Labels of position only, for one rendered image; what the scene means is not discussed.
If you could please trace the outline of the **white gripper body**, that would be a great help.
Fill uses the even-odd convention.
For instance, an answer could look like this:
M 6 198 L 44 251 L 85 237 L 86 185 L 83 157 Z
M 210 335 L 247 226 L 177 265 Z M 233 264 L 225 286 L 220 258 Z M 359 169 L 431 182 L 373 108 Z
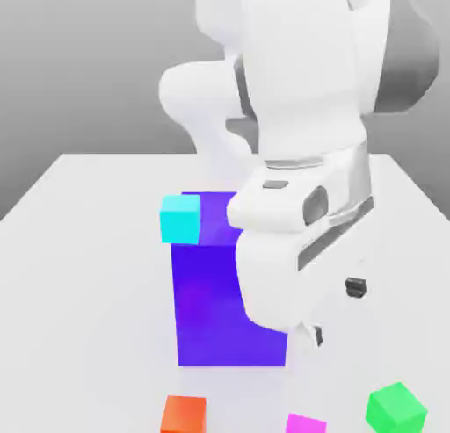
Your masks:
M 374 199 L 341 220 L 326 217 L 300 233 L 245 230 L 236 269 L 245 312 L 259 326 L 287 332 L 309 323 L 318 302 L 368 258 Z

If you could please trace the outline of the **small magenta cube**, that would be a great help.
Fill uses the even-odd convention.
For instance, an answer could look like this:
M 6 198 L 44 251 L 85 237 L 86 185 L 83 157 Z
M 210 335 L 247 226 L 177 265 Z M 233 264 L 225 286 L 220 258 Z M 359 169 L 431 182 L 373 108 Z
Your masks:
M 304 415 L 290 413 L 285 433 L 326 433 L 327 423 Z

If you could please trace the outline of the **small cyan cube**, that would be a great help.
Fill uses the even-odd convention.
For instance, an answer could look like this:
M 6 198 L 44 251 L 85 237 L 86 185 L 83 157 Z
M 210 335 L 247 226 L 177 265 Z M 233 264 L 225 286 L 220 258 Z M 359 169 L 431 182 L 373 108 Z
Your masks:
M 163 198 L 159 215 L 163 243 L 197 244 L 199 242 L 200 195 L 167 195 Z

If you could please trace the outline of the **small green cube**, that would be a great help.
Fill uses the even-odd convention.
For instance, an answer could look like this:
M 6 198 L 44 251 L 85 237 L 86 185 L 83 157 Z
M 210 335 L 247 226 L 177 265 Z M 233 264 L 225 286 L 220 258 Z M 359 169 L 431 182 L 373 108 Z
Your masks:
M 427 408 L 401 382 L 373 391 L 366 422 L 375 433 L 422 433 Z

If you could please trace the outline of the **small orange cube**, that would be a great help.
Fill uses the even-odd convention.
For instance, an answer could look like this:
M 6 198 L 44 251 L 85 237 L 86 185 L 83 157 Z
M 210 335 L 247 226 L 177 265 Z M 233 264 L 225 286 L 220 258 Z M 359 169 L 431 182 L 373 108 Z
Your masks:
M 207 399 L 169 395 L 165 402 L 160 433 L 206 433 Z

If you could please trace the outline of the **large purple box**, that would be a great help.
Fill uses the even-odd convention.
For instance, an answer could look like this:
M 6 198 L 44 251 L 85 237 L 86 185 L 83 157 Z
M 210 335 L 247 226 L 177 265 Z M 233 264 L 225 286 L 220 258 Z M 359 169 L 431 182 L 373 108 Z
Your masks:
M 228 224 L 232 192 L 201 192 L 200 239 L 171 245 L 178 364 L 283 367 L 287 335 L 252 322 L 236 274 L 241 231 Z

